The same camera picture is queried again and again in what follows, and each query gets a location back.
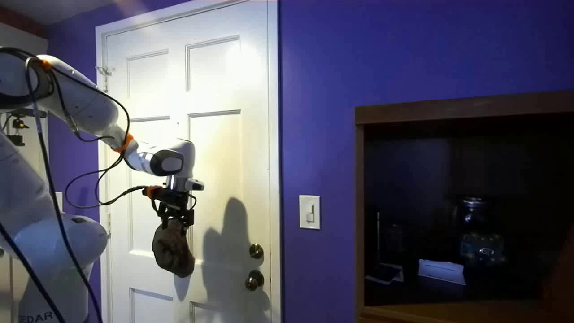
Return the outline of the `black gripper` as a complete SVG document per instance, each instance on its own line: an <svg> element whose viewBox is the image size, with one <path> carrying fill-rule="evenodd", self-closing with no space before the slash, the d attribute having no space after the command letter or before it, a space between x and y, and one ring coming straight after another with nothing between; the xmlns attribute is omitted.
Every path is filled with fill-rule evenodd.
<svg viewBox="0 0 574 323"><path fill-rule="evenodd" d="M178 221L184 228L195 224L198 199L191 192L159 188L150 192L150 199L164 226L171 221Z"/></svg>

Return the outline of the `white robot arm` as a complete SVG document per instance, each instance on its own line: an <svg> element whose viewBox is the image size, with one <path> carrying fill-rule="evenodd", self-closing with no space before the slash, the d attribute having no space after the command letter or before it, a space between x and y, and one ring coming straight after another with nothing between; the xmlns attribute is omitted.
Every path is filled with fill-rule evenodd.
<svg viewBox="0 0 574 323"><path fill-rule="evenodd" d="M119 120L126 108L55 56L6 48L0 65L6 113L51 113L80 138L105 142L130 169L168 179L143 190L161 217L153 255L162 269L189 276L195 271L187 244L187 228L195 224L191 199L204 187L193 178L195 143L182 138L169 147L139 143ZM3 249L30 273L17 323L89 323L96 305L89 276L107 249L107 230L85 215L65 215L49 176L37 172L6 135L0 136L0 231Z"/></svg>

